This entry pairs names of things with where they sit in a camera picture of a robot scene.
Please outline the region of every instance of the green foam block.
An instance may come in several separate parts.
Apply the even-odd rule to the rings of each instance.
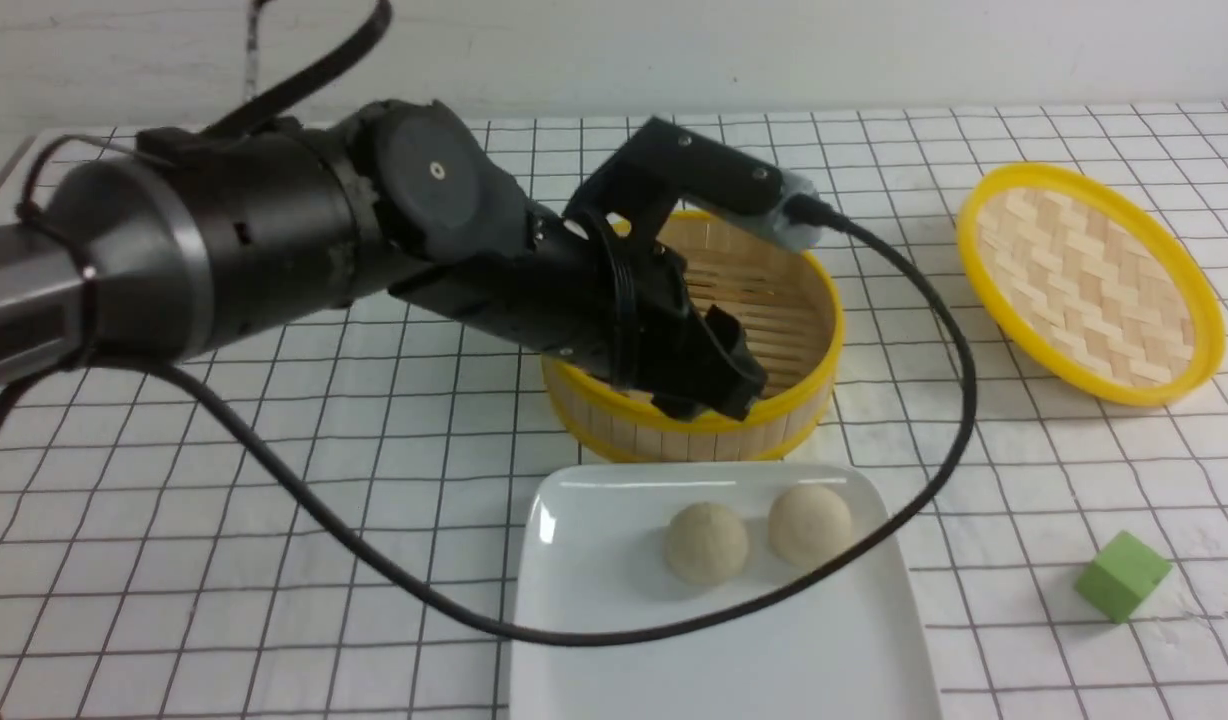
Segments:
[[[1113,623],[1125,623],[1170,569],[1170,562],[1157,550],[1122,531],[1086,565],[1076,579],[1076,592]]]

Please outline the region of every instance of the grid tablecloth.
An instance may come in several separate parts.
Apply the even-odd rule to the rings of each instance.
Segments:
[[[809,176],[930,274],[974,342],[977,436],[937,510],[901,532],[947,716],[1228,718],[1228,350],[1214,382],[1165,412],[1093,401],[1005,340],[953,233],[997,165],[1079,170],[1181,238],[1228,333],[1228,102],[675,120]],[[472,128],[559,208],[640,122]],[[66,146],[44,182],[96,156]],[[21,176],[0,193],[0,222]],[[841,286],[849,333],[834,412],[793,457],[858,466],[894,509],[952,437],[949,348],[884,260],[836,233],[812,252]],[[558,424],[537,356],[387,296],[185,370],[370,542],[491,616],[512,614],[538,482],[598,461]],[[178,391],[92,370],[25,404],[0,442],[7,716],[508,715],[506,644],[355,564]],[[1176,570],[1132,623],[1109,625],[1072,582],[1119,530]]]

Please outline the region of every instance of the woven bamboo lid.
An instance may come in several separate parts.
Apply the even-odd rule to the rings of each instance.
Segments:
[[[958,233],[984,306],[1072,385],[1159,405],[1218,369],[1226,333],[1207,279],[1116,192],[1067,170],[1011,165],[970,195]]]

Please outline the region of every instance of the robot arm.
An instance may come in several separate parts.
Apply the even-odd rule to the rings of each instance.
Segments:
[[[688,199],[803,249],[818,231],[782,208],[807,186],[658,119],[562,215],[438,102],[376,102],[323,130],[154,129],[71,172],[41,222],[0,227],[0,385],[84,348],[182,360],[386,290],[650,392],[672,418],[742,419],[764,370],[737,319],[693,307],[684,259],[655,238]],[[88,286],[43,229],[84,247]]]

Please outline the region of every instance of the white square plate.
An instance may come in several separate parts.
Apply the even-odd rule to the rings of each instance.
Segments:
[[[538,487],[515,620],[549,630],[661,625],[796,577],[768,546],[783,489],[829,483],[856,537],[887,518],[857,471],[787,462],[588,464]],[[690,503],[723,503],[752,537],[747,569],[698,591],[673,577],[663,533]],[[866,718],[938,720],[939,698],[907,569],[893,538],[786,602],[718,628],[628,648],[513,643],[512,714],[530,720]]]

